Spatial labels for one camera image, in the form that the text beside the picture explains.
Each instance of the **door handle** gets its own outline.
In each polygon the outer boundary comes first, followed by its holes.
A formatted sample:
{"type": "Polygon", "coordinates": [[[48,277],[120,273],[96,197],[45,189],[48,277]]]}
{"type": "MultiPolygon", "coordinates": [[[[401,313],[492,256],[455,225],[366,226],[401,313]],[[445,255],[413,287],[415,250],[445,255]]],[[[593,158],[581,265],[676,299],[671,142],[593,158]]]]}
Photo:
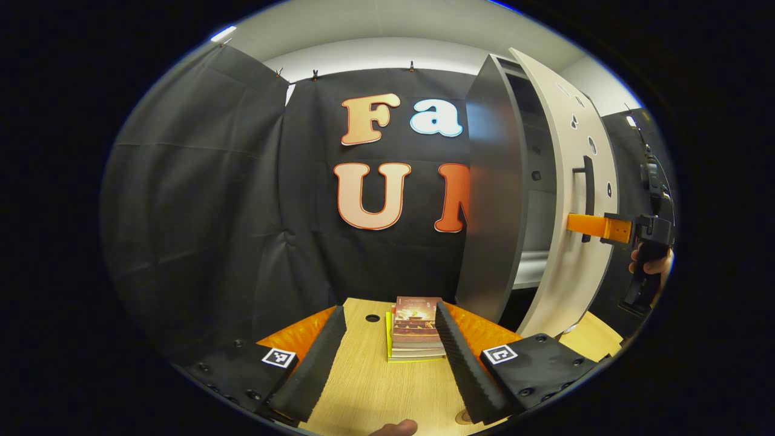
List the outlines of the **door handle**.
{"type": "MultiPolygon", "coordinates": [[[[592,166],[592,159],[584,155],[584,167],[574,168],[573,173],[583,172],[587,177],[587,205],[584,207],[584,215],[594,215],[594,167],[592,166]]],[[[581,242],[589,242],[592,236],[585,234],[581,235],[581,242]]]]}

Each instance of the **wooden table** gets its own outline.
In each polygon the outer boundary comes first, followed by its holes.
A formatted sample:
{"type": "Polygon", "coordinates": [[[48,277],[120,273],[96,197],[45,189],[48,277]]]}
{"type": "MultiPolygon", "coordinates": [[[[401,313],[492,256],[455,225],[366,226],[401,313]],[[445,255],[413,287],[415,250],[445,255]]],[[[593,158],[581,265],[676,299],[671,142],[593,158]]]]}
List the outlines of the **wooden table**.
{"type": "Polygon", "coordinates": [[[446,358],[388,363],[384,316],[391,304],[353,298],[344,303],[347,332],[320,401],[299,427],[325,436],[367,436],[409,418],[417,421],[418,436],[464,436],[503,422],[486,426],[455,421],[465,405],[446,358]],[[371,314],[380,320],[366,321],[371,314]]]}
{"type": "Polygon", "coordinates": [[[620,342],[622,337],[592,312],[586,312],[579,324],[560,338],[561,344],[595,362],[606,354],[616,355],[622,349],[620,342]]]}

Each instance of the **wall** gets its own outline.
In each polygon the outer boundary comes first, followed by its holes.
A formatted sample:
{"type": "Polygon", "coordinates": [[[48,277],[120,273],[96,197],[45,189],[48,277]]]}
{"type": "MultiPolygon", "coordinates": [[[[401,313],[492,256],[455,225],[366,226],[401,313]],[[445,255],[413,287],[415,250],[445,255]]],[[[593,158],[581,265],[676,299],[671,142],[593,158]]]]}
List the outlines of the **wall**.
{"type": "MultiPolygon", "coordinates": [[[[305,48],[275,57],[264,64],[273,70],[283,68],[288,81],[318,75],[371,68],[416,68],[479,74],[488,51],[458,43],[421,38],[363,38],[305,48]]],[[[288,89],[291,97],[294,85],[288,89]]]]}
{"type": "Polygon", "coordinates": [[[627,110],[627,106],[630,109],[641,107],[627,87],[592,57],[584,56],[559,73],[590,97],[600,116],[627,110]]]}

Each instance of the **book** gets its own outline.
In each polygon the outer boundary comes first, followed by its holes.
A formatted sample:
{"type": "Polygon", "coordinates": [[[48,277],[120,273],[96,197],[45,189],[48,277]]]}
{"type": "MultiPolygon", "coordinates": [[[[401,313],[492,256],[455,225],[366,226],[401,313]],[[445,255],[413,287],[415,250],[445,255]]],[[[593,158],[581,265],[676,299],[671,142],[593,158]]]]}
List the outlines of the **book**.
{"type": "Polygon", "coordinates": [[[436,356],[429,356],[429,357],[422,357],[422,356],[393,356],[393,341],[391,340],[391,336],[393,335],[393,315],[392,312],[385,312],[385,336],[387,337],[387,362],[388,363],[397,363],[397,362],[403,362],[403,363],[409,363],[409,362],[427,362],[430,360],[438,360],[441,358],[444,358],[445,355],[436,355],[436,356]]]}
{"type": "MultiPolygon", "coordinates": [[[[391,313],[391,325],[395,325],[395,314],[391,313]]],[[[394,341],[392,347],[392,357],[432,357],[445,355],[443,345],[441,347],[429,347],[429,348],[404,348],[400,345],[396,345],[394,341]]]]}
{"type": "Polygon", "coordinates": [[[393,321],[394,348],[437,348],[443,351],[436,329],[436,304],[439,297],[407,297],[396,299],[393,321]]]}

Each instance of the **white ceiling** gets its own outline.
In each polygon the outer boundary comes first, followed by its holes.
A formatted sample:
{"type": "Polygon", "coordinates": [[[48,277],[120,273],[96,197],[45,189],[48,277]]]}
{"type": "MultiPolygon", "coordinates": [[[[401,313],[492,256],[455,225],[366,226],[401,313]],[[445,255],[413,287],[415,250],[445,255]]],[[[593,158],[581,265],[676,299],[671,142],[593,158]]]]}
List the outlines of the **white ceiling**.
{"type": "Polygon", "coordinates": [[[229,43],[259,61],[336,41],[404,36],[508,48],[562,71],[585,53],[535,21],[487,0],[288,0],[236,24],[229,43]]]}

